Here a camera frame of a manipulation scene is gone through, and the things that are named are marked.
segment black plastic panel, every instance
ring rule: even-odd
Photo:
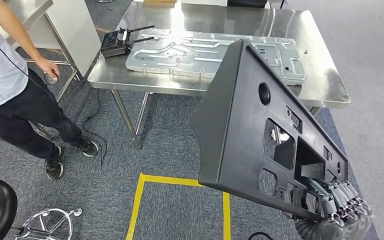
[[[276,146],[275,160],[263,153],[267,120],[290,135]],[[303,208],[308,189],[296,179],[323,179],[327,171],[348,178],[347,158],[247,40],[228,48],[191,125],[199,138],[198,181],[204,186],[320,220],[320,207],[316,213]],[[274,175],[274,194],[260,190],[263,170]],[[285,199],[288,183],[295,186],[292,204]]]

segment stool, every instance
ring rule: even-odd
[[[69,225],[68,239],[70,240],[73,235],[73,221],[71,215],[76,217],[82,214],[82,209],[78,208],[70,212],[58,208],[45,209],[32,217],[30,217],[22,227],[12,227],[17,213],[17,194],[14,189],[6,182],[0,180],[0,240],[3,240],[7,235],[14,235],[15,239],[32,239],[32,240],[59,240],[52,234],[57,230],[61,224],[66,220]],[[48,229],[44,217],[47,217],[51,212],[59,212],[63,214],[62,219],[51,229]],[[42,229],[30,228],[30,223],[38,219]]]

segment round hole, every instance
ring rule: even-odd
[[[263,105],[267,106],[270,104],[272,96],[270,95],[269,86],[265,82],[258,86],[258,96]]]

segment black sneaker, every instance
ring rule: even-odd
[[[93,141],[82,138],[77,147],[86,157],[95,157],[98,154],[98,145]]]
[[[64,166],[61,163],[62,153],[63,151],[61,150],[61,147],[55,145],[55,150],[50,155],[50,157],[45,160],[46,174],[50,180],[59,179],[61,175],[63,175]]]

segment table top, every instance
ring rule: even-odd
[[[301,102],[308,107],[335,109],[344,108],[351,102],[309,11],[180,3],[166,8],[134,1],[117,28],[135,29],[149,25],[171,29],[174,33],[196,31],[294,39],[306,82],[289,88]],[[100,55],[88,77],[92,87],[203,96],[211,83],[207,78],[130,71],[126,69],[127,57],[104,58]]]
[[[5,3],[27,30],[54,4],[52,0],[6,0]],[[10,45],[15,43],[1,26],[0,34]]]

